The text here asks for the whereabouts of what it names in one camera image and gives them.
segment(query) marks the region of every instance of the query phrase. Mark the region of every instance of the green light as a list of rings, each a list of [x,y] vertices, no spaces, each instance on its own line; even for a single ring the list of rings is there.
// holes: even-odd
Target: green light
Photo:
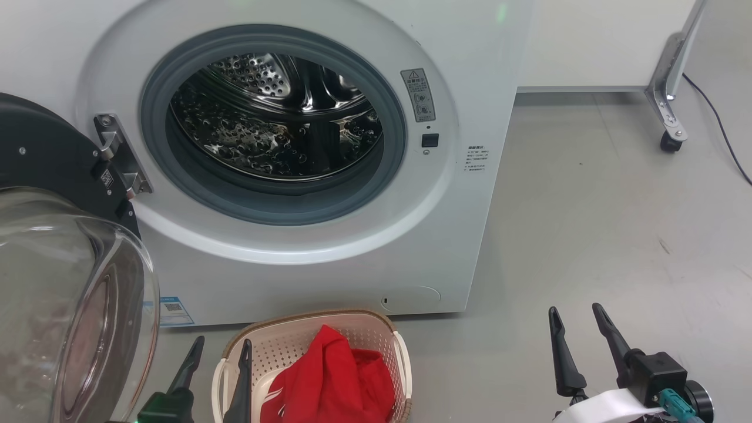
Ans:
[[[503,23],[507,19],[507,4],[501,3],[496,11],[496,22]]]

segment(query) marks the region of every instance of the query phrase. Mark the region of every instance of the plastic laundry basket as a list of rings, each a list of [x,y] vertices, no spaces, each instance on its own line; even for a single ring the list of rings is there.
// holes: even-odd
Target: plastic laundry basket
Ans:
[[[232,403],[238,383],[238,359],[243,343],[253,344],[251,368],[251,423],[259,423],[261,405],[269,386],[282,370],[295,363],[326,324],[341,333],[352,348],[379,351],[394,382],[395,404],[391,423],[405,423],[410,416],[413,390],[410,357],[405,341],[384,315],[366,310],[336,310],[294,315],[243,329],[225,348],[211,383],[211,406],[215,423]]]

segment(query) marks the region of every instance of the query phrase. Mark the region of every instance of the washing machine door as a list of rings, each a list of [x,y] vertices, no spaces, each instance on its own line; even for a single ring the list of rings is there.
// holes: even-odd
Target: washing machine door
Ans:
[[[156,346],[159,298],[127,190],[55,114],[0,94],[0,415],[122,420]]]

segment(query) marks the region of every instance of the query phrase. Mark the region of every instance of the floor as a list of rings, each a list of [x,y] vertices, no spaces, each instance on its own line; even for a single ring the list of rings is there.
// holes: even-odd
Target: floor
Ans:
[[[749,2],[711,2],[686,73],[752,172],[750,17]],[[568,403],[554,388],[550,306],[588,394],[616,388],[593,302],[632,347],[686,367],[710,391],[716,421],[748,419],[752,187],[686,83],[674,107],[690,140],[664,154],[642,95],[518,96],[467,312],[396,319],[413,366],[413,423],[550,421]],[[239,329],[164,330],[141,402],[167,388],[204,334],[193,416],[212,421],[211,375]]]

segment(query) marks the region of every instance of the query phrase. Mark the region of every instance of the black cable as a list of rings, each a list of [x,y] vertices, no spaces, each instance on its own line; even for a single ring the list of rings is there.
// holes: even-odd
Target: black cable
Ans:
[[[726,130],[723,128],[723,123],[720,121],[720,116],[718,116],[718,112],[715,110],[715,107],[713,106],[713,103],[711,103],[711,101],[708,98],[708,96],[706,96],[705,93],[703,93],[702,90],[700,90],[700,87],[698,87],[697,84],[695,84],[694,82],[692,82],[692,80],[690,79],[690,77],[687,76],[687,74],[682,74],[682,76],[684,76],[684,79],[686,79],[687,82],[689,82],[690,85],[692,87],[694,87],[694,89],[697,90],[697,92],[700,93],[702,95],[702,97],[705,98],[705,101],[708,102],[708,105],[713,110],[713,113],[715,113],[715,118],[716,118],[716,120],[718,120],[718,126],[720,126],[720,131],[721,131],[721,133],[723,133],[723,139],[726,140],[726,146],[729,148],[729,152],[731,153],[731,157],[733,157],[733,159],[734,159],[734,163],[736,163],[736,167],[739,168],[739,171],[741,172],[741,175],[744,176],[744,179],[747,180],[747,182],[749,183],[749,185],[752,185],[752,180],[750,180],[750,177],[747,176],[747,173],[741,167],[741,164],[739,164],[739,160],[736,159],[736,154],[734,153],[734,149],[731,148],[731,143],[729,142],[729,136],[726,135]]]

